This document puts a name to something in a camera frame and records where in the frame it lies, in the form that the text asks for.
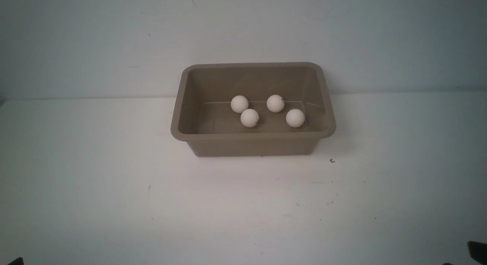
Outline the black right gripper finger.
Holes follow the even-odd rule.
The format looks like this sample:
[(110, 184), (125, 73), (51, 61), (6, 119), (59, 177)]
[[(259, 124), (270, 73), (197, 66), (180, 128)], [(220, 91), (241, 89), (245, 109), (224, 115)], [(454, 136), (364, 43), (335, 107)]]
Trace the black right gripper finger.
[(475, 241), (467, 243), (470, 257), (480, 264), (487, 264), (487, 244)]

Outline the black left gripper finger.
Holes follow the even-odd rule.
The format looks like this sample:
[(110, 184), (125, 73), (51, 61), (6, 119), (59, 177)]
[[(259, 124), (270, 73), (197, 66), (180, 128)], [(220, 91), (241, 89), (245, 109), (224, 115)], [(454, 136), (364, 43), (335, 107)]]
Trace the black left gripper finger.
[(10, 262), (8, 265), (24, 265), (24, 261), (22, 257), (16, 258), (12, 262)]

